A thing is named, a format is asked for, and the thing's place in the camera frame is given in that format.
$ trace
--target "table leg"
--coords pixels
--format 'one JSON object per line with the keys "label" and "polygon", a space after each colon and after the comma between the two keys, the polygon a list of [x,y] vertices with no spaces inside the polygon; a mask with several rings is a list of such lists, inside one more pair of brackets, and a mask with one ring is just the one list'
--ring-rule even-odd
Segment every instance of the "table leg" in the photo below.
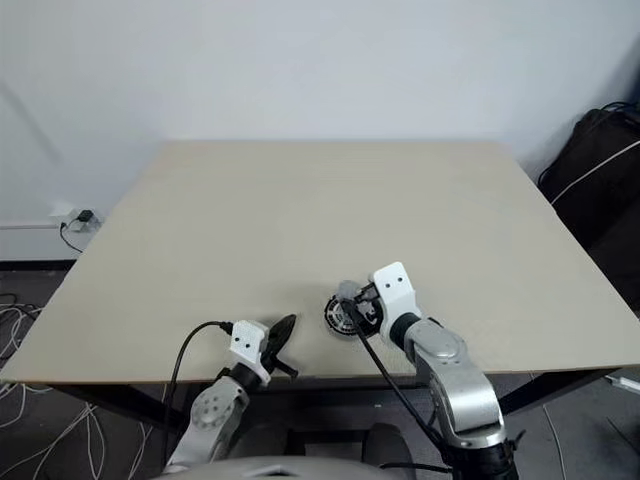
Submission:
{"label": "table leg", "polygon": [[[163,428],[164,404],[130,385],[51,385],[56,390],[77,397],[127,418]],[[171,409],[169,430],[177,433],[187,416]]]}
{"label": "table leg", "polygon": [[617,368],[543,373],[500,398],[503,415],[528,410],[561,397],[616,371]]}

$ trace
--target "floor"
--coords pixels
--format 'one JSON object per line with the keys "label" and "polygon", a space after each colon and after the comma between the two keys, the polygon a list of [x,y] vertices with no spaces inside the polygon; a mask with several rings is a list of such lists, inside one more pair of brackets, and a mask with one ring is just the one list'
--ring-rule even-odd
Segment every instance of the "floor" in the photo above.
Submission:
{"label": "floor", "polygon": [[[23,303],[45,305],[64,279],[64,272],[0,272],[0,293],[14,292]],[[0,327],[0,347],[8,340],[9,328]],[[640,372],[625,369],[619,374],[640,380]],[[527,375],[492,376],[498,394],[506,393],[525,383]],[[160,396],[161,385],[139,388]],[[0,425],[11,420],[20,410],[21,389],[0,399]],[[418,402],[419,411],[430,413],[431,404],[425,398]],[[24,414],[16,423],[0,429],[0,475],[16,462],[49,445],[84,408],[84,403],[54,391],[37,394],[27,392]],[[566,474],[569,479],[637,480],[640,478],[640,396],[613,388],[606,380],[596,381],[548,405],[562,447]],[[140,426],[107,411],[97,409],[106,437],[105,467],[101,478],[127,478],[141,441]],[[252,417],[259,411],[253,411]],[[425,441],[413,420],[395,402],[365,407],[314,408],[286,412],[280,418],[270,417],[297,429],[368,428],[375,422],[397,425],[410,445],[415,461],[439,464],[434,449]],[[562,473],[552,431],[541,408],[507,417],[511,437],[526,430],[516,453],[516,462],[523,479],[561,479]],[[100,443],[92,435],[93,453],[99,461]],[[151,478],[161,470],[160,439],[150,435],[145,455],[134,478]],[[310,448],[311,455],[331,455],[357,458],[357,445],[322,445]],[[6,480],[31,478],[40,457],[26,462],[0,478]],[[40,471],[41,479],[87,479],[91,471],[87,457],[87,433],[84,423],[78,425],[59,442]],[[441,474],[420,472],[418,478],[445,478]]]}

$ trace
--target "table top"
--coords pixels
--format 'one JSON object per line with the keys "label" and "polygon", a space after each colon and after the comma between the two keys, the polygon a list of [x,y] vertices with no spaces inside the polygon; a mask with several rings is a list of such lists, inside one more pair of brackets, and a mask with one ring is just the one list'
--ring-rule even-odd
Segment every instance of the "table top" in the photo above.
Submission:
{"label": "table top", "polygon": [[[282,358],[301,375],[378,375],[323,309],[340,281],[394,261],[486,372],[640,364],[640,323],[496,144],[189,141],[116,206],[0,376],[166,381],[196,325],[289,313]],[[179,378],[214,377],[228,345],[202,331]]]}

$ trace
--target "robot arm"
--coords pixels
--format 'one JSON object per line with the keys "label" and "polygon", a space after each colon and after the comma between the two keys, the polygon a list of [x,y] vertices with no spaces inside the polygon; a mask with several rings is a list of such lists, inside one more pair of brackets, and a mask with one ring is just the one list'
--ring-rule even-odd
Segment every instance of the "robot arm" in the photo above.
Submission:
{"label": "robot arm", "polygon": [[297,371],[277,358],[295,320],[295,315],[289,315],[271,329],[246,320],[234,324],[230,350],[237,363],[231,370],[220,372],[213,385],[196,397],[189,426],[163,473],[183,472],[224,457],[249,405],[249,393],[266,386],[275,368],[297,376]]}
{"label": "robot arm", "polygon": [[444,439],[443,460],[453,467],[454,478],[518,478],[498,399],[471,361],[464,340],[436,320],[423,318],[401,263],[376,271],[371,281],[360,290],[341,286],[337,297],[342,309],[351,321],[361,322],[358,306],[378,302],[383,340],[402,349],[418,380],[429,386]]}

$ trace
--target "white wall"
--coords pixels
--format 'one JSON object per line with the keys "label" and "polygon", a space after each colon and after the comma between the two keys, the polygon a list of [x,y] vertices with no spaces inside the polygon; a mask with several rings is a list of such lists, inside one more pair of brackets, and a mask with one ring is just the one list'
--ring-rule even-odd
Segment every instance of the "white wall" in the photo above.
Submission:
{"label": "white wall", "polygon": [[534,175],[640,63],[637,0],[0,0],[0,22],[1,260],[73,257],[6,228],[107,213],[169,138],[491,138]]}

